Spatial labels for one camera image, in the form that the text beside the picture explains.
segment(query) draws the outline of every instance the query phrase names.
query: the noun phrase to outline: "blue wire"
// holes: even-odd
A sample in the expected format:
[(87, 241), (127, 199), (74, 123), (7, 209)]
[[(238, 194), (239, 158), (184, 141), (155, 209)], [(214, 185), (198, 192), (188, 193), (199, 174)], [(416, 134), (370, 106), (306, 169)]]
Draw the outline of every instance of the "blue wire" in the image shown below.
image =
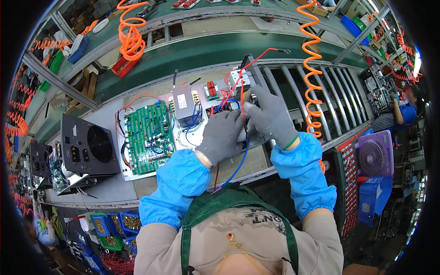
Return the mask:
[[(227, 101), (234, 101), (235, 103), (237, 103), (238, 108), (240, 109), (240, 103), (239, 103), (237, 100), (235, 100), (235, 99), (228, 99)], [(215, 112), (218, 112), (218, 111), (220, 110), (220, 106), (221, 106), (222, 104), (223, 104), (223, 101), (220, 102), (220, 105), (215, 109)]]
[(162, 125), (163, 120), (165, 119), (165, 116), (166, 116), (166, 111), (168, 111), (168, 109), (165, 110), (165, 113), (163, 114), (163, 117), (162, 117), (161, 121), (159, 122), (159, 126), (158, 126), (158, 127), (156, 128), (156, 130), (151, 134), (150, 148), (151, 148), (151, 149), (153, 150), (153, 152), (155, 152), (156, 154), (163, 154), (163, 153), (165, 153), (165, 149), (164, 149), (164, 151), (161, 152), (161, 153), (159, 153), (159, 152), (157, 152), (155, 149), (153, 149), (153, 141), (154, 141), (153, 136), (154, 136), (154, 134), (156, 133), (156, 131), (160, 128), (160, 126)]
[(231, 179), (235, 176), (235, 174), (237, 174), (237, 172), (240, 170), (241, 166), (245, 161), (248, 149), (249, 149), (249, 136), (246, 134), (246, 150), (245, 150), (245, 154), (243, 155), (242, 162), (240, 162), (240, 165), (237, 167), (237, 170), (234, 172), (234, 174), (232, 174), (232, 176), (225, 183), (223, 183), (220, 188), (223, 188), (226, 184), (228, 184), (231, 181)]
[(201, 104), (200, 101), (197, 101), (197, 103), (194, 105), (194, 110), (193, 110), (193, 115), (192, 115), (192, 124), (185, 122), (185, 125), (187, 125), (188, 128), (185, 129), (185, 130), (182, 130), (182, 132), (185, 133), (185, 139), (186, 139), (187, 142), (188, 142), (189, 144), (191, 144), (192, 146), (197, 146), (197, 145), (192, 144), (192, 143), (188, 140), (188, 136), (187, 136), (187, 135), (188, 135), (188, 132), (189, 132), (189, 130), (191, 130), (193, 127), (197, 126), (197, 125), (200, 123), (200, 121), (197, 122), (197, 120), (199, 119), (199, 118), (198, 118), (199, 114), (201, 114), (200, 119), (203, 117), (203, 113), (200, 112), (201, 107), (199, 107), (199, 109), (198, 109), (198, 111), (197, 111), (197, 116), (196, 116), (196, 118), (194, 119), (195, 108), (197, 107), (197, 104)]

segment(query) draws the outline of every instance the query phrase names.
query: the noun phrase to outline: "hand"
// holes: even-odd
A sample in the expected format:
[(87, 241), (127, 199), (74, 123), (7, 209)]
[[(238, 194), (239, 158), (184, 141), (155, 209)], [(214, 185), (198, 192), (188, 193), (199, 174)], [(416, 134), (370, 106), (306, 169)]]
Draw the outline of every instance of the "hand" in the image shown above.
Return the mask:
[(202, 152), (212, 166), (216, 166), (220, 161), (242, 151), (237, 139), (243, 127), (244, 121), (239, 109), (217, 113), (209, 118), (203, 130), (203, 141), (195, 149)]
[(396, 94), (394, 92), (390, 92), (389, 93), (389, 97), (391, 98), (392, 101), (394, 101), (396, 98)]
[[(249, 103), (250, 94), (257, 96), (260, 107)], [(255, 124), (258, 132), (266, 138), (274, 139), (280, 149), (286, 150), (293, 144), (298, 137), (298, 131), (281, 98), (258, 85), (246, 92), (244, 101), (245, 114)]]

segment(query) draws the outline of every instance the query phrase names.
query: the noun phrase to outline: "electronic component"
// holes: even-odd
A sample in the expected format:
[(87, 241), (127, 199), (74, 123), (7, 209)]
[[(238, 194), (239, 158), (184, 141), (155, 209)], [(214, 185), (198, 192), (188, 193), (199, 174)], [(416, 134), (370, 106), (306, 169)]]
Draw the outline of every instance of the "electronic component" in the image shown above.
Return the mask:
[(31, 172), (34, 176), (48, 178), (51, 175), (47, 165), (48, 156), (52, 153), (52, 146), (31, 142), (30, 161)]
[(220, 97), (219, 87), (214, 81), (208, 81), (206, 85), (203, 85), (205, 90), (206, 101), (216, 100)]
[(61, 118), (63, 165), (73, 174), (112, 175), (119, 165), (110, 130), (80, 118), (63, 114)]
[(199, 101), (198, 96), (194, 97), (189, 84), (173, 88), (172, 94), (172, 102), (170, 101), (169, 104), (176, 115), (177, 122), (180, 126), (185, 125), (185, 122), (192, 123), (194, 105)]
[[(228, 76), (229, 89), (232, 90), (237, 80), (240, 78), (240, 70), (231, 71)], [(250, 88), (250, 79), (246, 73), (246, 70), (242, 71), (242, 78), (238, 81), (235, 91), (232, 91), (232, 96), (236, 95), (237, 92), (240, 93), (242, 89), (242, 81), (243, 81), (243, 91), (246, 92)]]
[(133, 175), (155, 171), (165, 164), (174, 152), (171, 133), (165, 131), (169, 125), (165, 101), (136, 109), (124, 117), (126, 150)]

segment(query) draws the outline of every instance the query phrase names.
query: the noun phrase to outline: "green apron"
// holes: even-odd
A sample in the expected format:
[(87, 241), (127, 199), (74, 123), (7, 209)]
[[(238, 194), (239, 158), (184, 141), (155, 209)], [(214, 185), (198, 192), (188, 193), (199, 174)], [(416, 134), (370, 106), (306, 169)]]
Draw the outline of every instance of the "green apron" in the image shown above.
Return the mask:
[(278, 209), (262, 201), (253, 190), (245, 186), (239, 186), (237, 189), (231, 189), (231, 186), (232, 184), (230, 183), (214, 194), (204, 192), (201, 196), (195, 197), (191, 203), (188, 212), (182, 221), (182, 240), (180, 244), (182, 275), (187, 275), (188, 273), (191, 246), (191, 228), (215, 213), (228, 208), (243, 205), (259, 205), (282, 218), (284, 227), (286, 228), (287, 248), (289, 249), (292, 268), (295, 271), (295, 274), (298, 274), (297, 242), (295, 240), (293, 230), (290, 227), (289, 221)]

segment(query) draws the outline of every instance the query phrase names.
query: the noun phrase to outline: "label sticker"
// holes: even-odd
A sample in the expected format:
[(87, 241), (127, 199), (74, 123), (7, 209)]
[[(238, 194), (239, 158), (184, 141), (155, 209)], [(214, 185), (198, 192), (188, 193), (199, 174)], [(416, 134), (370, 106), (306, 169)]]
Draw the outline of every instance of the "label sticker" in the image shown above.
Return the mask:
[(183, 109), (187, 107), (187, 100), (185, 99), (184, 94), (177, 96), (177, 102), (179, 103), (179, 109)]

